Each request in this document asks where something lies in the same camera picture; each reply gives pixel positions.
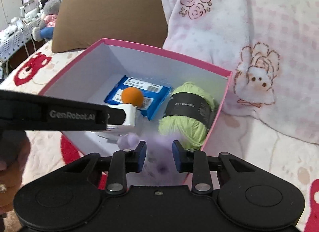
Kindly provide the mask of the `person's left hand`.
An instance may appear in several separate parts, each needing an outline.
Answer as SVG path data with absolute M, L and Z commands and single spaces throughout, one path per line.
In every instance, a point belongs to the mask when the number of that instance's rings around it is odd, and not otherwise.
M 25 131 L 3 131 L 1 135 L 1 214 L 12 211 L 13 199 L 31 150 Z

